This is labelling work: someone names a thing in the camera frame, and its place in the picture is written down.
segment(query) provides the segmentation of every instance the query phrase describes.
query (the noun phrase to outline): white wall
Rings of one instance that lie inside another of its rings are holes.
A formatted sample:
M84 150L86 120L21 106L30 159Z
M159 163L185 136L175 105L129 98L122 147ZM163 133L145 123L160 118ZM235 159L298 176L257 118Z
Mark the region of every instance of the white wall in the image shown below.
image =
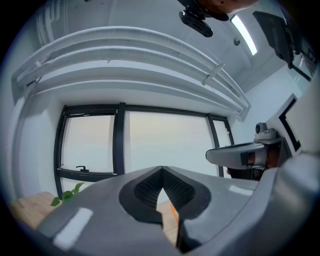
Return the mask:
M11 86L11 75L19 67L22 61L40 48L34 17L21 29L12 45L8 49L0 67L0 171L1 188L5 200L12 200L10 188L8 187L8 175L6 170L6 143L8 138L8 127L11 115L17 100L17 91Z
M57 195L53 155L62 109L52 97L34 96L22 114L12 166L18 198L43 191Z
M297 98L302 91L289 73L287 66L282 67L245 95L252 106L243 122L228 118L234 143L251 142L255 136L255 127L259 122L267 121L291 94Z

